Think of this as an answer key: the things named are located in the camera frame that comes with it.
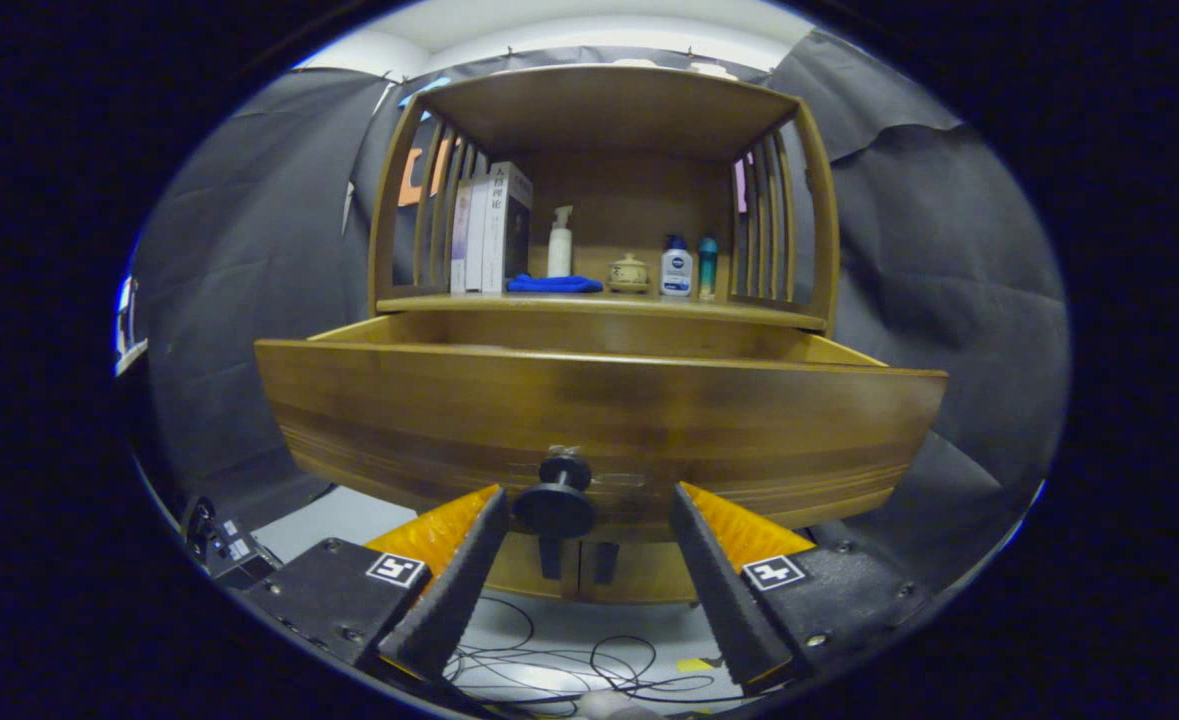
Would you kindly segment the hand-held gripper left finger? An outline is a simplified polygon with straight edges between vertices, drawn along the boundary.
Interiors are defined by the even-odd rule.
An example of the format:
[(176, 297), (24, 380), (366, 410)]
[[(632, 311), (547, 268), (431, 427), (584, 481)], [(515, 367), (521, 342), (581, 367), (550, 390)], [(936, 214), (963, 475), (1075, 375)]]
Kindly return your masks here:
[(357, 671), (439, 682), (508, 528), (506, 491), (487, 485), (365, 544), (323, 539), (243, 594)]

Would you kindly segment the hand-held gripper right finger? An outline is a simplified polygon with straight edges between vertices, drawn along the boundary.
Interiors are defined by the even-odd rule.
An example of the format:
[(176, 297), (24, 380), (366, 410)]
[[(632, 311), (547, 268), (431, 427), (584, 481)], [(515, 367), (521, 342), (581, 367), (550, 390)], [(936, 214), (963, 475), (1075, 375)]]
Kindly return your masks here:
[(819, 544), (686, 482), (668, 523), (732, 682), (744, 691), (851, 669), (933, 601), (874, 553)]

